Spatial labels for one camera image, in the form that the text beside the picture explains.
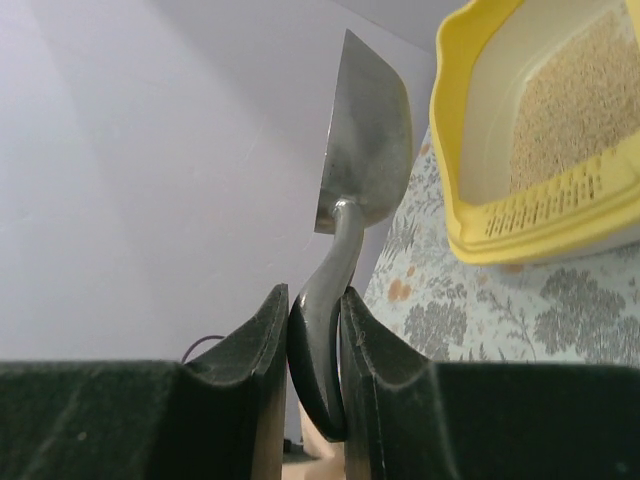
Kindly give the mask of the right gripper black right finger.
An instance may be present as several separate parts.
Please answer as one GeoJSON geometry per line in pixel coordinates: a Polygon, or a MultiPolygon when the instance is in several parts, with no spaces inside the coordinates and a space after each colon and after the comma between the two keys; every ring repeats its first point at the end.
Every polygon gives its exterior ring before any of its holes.
{"type": "Polygon", "coordinates": [[[350,479],[635,479],[639,372],[439,362],[341,300],[350,479]]]}

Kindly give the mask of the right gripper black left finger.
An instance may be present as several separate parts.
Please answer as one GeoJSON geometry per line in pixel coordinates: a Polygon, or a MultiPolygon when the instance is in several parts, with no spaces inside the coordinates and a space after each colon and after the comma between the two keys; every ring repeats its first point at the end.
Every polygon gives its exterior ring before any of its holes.
{"type": "Polygon", "coordinates": [[[288,289],[211,349],[171,361],[5,362],[5,479],[277,479],[288,289]]]}

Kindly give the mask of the silver metal scoop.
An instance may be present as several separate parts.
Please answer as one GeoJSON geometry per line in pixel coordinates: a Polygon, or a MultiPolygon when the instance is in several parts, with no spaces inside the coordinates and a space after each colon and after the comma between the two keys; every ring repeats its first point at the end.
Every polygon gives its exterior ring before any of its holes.
{"type": "Polygon", "coordinates": [[[291,308],[287,355],[306,415],[331,442],[346,437],[337,361],[340,301],[366,228],[401,203],[413,162],[406,87],[353,31],[344,35],[314,230],[332,244],[291,308]]]}

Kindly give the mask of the pink cat litter bag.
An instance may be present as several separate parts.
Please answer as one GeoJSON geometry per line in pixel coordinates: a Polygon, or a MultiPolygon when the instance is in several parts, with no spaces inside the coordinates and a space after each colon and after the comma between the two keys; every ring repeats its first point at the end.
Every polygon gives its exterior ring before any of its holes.
{"type": "Polygon", "coordinates": [[[298,403],[303,452],[311,457],[282,466],[282,480],[345,480],[343,443],[327,441],[310,420],[304,407],[298,403]]]}

